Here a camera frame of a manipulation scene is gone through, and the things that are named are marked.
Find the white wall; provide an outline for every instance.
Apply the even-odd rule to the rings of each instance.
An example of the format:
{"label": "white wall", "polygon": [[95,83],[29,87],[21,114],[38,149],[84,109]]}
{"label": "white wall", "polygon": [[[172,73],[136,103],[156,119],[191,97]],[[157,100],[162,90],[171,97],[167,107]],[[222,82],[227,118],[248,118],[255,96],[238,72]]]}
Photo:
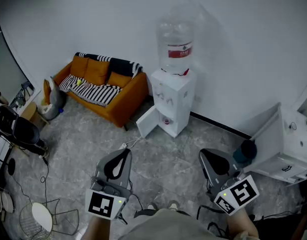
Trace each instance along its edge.
{"label": "white wall", "polygon": [[[5,0],[0,24],[42,86],[75,52],[158,67],[155,22],[184,0]],[[192,0],[207,22],[195,46],[193,111],[247,134],[307,86],[307,0]]]}
{"label": "white wall", "polygon": [[27,79],[19,69],[0,33],[0,92],[11,103]]}

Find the red label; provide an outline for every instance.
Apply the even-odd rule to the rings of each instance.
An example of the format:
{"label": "red label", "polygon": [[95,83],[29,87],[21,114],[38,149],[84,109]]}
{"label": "red label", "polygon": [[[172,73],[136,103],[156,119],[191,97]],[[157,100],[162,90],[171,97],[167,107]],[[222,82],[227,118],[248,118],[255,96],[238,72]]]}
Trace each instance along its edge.
{"label": "red label", "polygon": [[186,50],[169,50],[168,57],[174,58],[174,59],[187,57],[188,55],[192,53],[192,50],[193,50],[193,47],[190,47]]}

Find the orange cushion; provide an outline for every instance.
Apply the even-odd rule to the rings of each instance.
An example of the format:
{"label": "orange cushion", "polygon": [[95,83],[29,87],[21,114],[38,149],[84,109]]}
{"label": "orange cushion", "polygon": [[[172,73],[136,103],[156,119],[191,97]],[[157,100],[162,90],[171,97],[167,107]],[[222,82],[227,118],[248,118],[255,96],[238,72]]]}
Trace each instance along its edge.
{"label": "orange cushion", "polygon": [[124,88],[131,81],[131,79],[131,76],[124,76],[122,74],[111,72],[111,75],[108,80],[108,85]]}
{"label": "orange cushion", "polygon": [[88,60],[84,79],[96,86],[104,85],[107,79],[109,61]]}
{"label": "orange cushion", "polygon": [[89,58],[82,58],[79,56],[73,56],[70,74],[74,75],[77,78],[83,78],[87,69]]}
{"label": "orange cushion", "polygon": [[50,93],[52,89],[50,88],[49,82],[45,79],[43,80],[43,93],[45,102],[50,105]]}

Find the beige shirt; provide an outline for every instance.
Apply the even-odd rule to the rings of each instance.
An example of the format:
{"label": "beige shirt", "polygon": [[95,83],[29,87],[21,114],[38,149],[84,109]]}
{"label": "beige shirt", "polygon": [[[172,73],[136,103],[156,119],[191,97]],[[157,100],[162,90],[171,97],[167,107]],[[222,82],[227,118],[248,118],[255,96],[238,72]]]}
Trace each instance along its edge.
{"label": "beige shirt", "polygon": [[[141,215],[128,224],[119,240],[221,240],[210,233],[200,221],[193,217],[168,209],[160,209],[153,216]],[[258,240],[247,232],[234,240]]]}

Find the black and white striped blanket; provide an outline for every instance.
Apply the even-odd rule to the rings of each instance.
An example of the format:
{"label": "black and white striped blanket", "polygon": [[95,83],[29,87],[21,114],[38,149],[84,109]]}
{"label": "black and white striped blanket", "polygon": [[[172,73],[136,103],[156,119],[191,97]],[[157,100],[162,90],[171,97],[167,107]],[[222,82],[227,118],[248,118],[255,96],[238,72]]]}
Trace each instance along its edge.
{"label": "black and white striped blanket", "polygon": [[88,83],[85,79],[70,74],[61,82],[59,89],[65,93],[72,91],[86,102],[102,107],[106,107],[122,90],[119,86],[109,84],[95,85],[88,83],[86,86],[85,83]]}

